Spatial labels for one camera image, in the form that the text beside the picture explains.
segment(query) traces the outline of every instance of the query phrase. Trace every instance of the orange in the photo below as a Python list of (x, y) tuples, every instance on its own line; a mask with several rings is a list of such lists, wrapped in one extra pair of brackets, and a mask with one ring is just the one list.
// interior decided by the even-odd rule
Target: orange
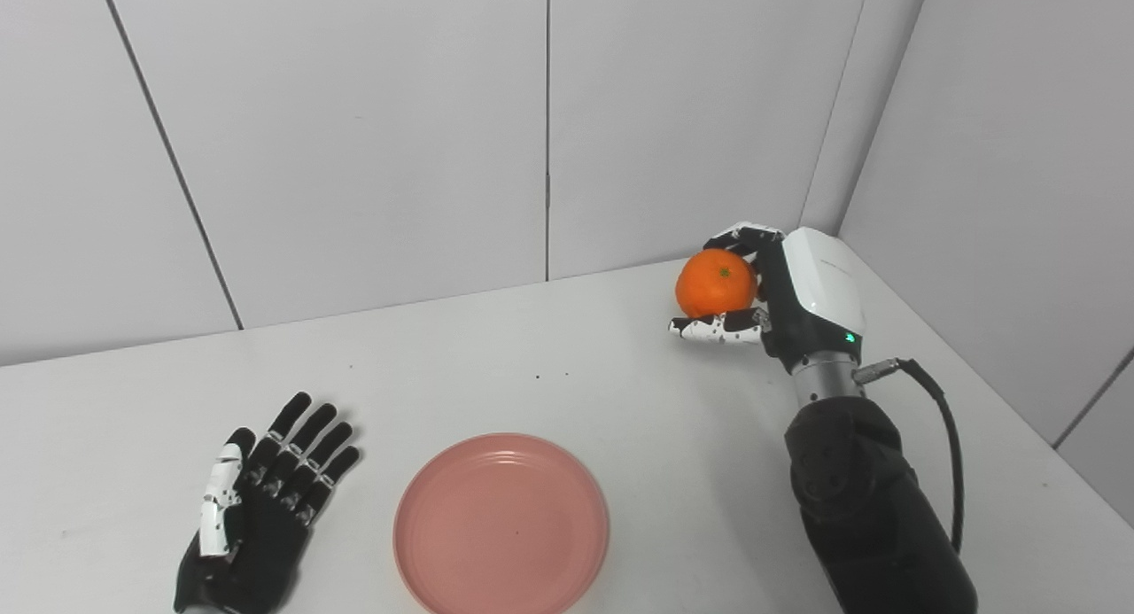
[(689, 258), (677, 277), (677, 306), (691, 318), (747, 309), (756, 296), (756, 276), (744, 258), (705, 249)]

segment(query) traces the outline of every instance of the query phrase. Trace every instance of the black cable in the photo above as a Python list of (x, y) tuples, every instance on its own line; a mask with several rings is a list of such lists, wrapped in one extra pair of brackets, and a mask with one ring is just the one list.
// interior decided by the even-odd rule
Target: black cable
[(945, 390), (930, 377), (917, 360), (898, 360), (898, 368), (921, 384), (930, 397), (937, 402), (945, 421), (945, 431), (949, 437), (949, 460), (953, 464), (953, 549), (960, 553), (960, 532), (965, 524), (965, 473), (962, 469), (960, 436), (957, 434), (957, 422), (953, 420), (953, 411), (945, 401)]

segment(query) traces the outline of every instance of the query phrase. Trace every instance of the white wall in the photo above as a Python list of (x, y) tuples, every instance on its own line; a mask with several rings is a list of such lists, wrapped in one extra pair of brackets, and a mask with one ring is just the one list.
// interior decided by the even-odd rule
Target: white wall
[(247, 326), (543, 279), (547, 0), (116, 0)]
[(231, 328), (103, 0), (0, 0), (0, 364)]
[(1049, 441), (1134, 345), (1132, 8), (925, 0), (841, 228)]
[[(917, 0), (115, 2), (262, 326), (831, 229)], [(5, 3), (0, 363), (231, 329), (104, 1)]]
[(1123, 371), (1059, 448), (1068, 463), (1134, 525), (1134, 371)]
[(551, 276), (797, 226), (862, 1), (551, 0)]

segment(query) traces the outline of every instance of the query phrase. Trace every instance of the tabletop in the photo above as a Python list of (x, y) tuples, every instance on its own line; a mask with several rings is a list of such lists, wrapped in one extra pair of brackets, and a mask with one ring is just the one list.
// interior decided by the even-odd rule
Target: tabletop
[[(1134, 530), (855, 262), (864, 360), (916, 358), (957, 417), (981, 611), (1127, 609)], [(285, 613), (422, 612), (391, 552), (401, 493), (449, 445), (500, 431), (567, 448), (604, 494), (607, 558), (573, 614), (839, 613), (788, 486), (790, 378), (758, 346), (667, 333), (680, 267), (0, 369), (0, 612), (170, 612), (220, 445), (304, 389), (359, 428), (364, 457), (316, 521)], [(900, 376), (868, 393), (948, 522), (932, 401)]]

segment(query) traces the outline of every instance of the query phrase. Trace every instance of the pink plate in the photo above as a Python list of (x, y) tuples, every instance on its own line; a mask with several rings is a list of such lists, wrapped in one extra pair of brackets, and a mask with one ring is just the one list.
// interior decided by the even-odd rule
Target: pink plate
[(607, 553), (598, 483), (559, 446), (485, 435), (437, 455), (406, 488), (393, 554), (434, 614), (560, 614)]

